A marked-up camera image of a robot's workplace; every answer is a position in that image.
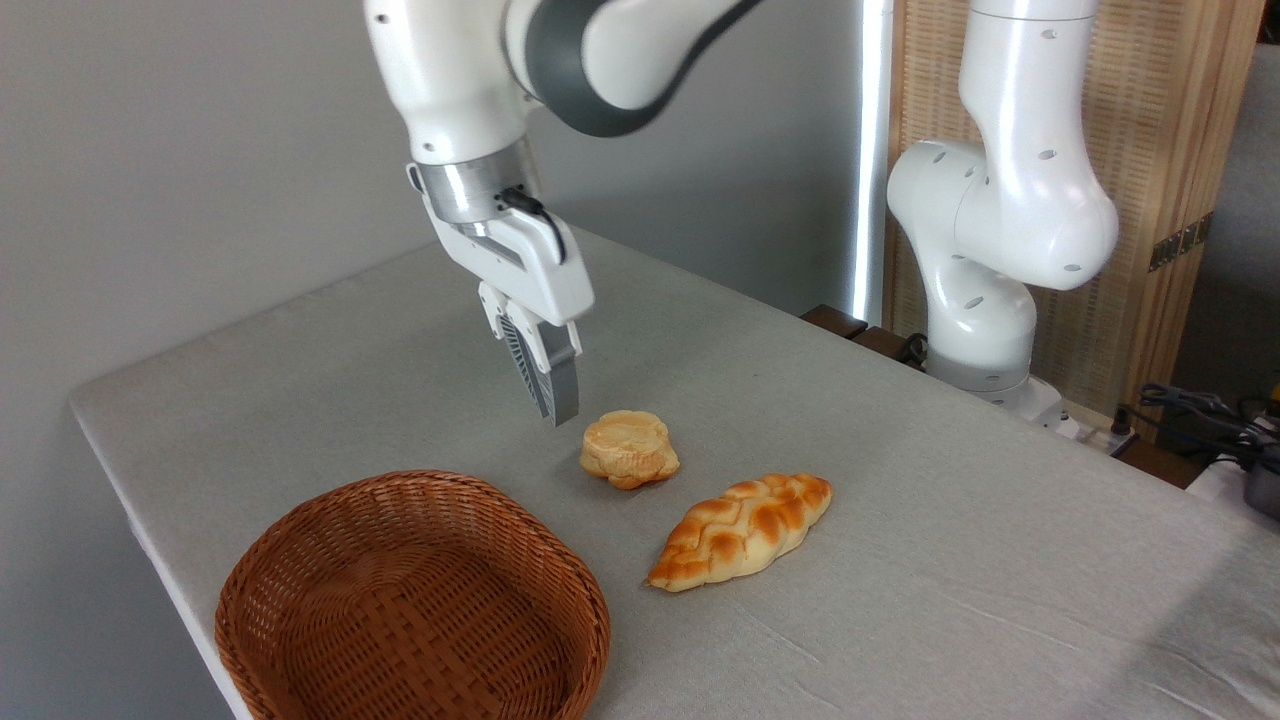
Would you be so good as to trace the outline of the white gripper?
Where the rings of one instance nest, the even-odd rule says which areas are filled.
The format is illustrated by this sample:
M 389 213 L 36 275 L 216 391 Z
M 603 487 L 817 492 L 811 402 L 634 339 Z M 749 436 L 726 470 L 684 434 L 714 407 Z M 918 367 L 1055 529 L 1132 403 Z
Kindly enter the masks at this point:
M 481 281 L 492 333 L 506 342 L 538 411 L 557 427 L 577 416 L 573 320 L 593 306 L 594 292 L 567 224 L 512 209 L 474 237 L 440 219 L 430 199 L 425 208 L 448 256 Z

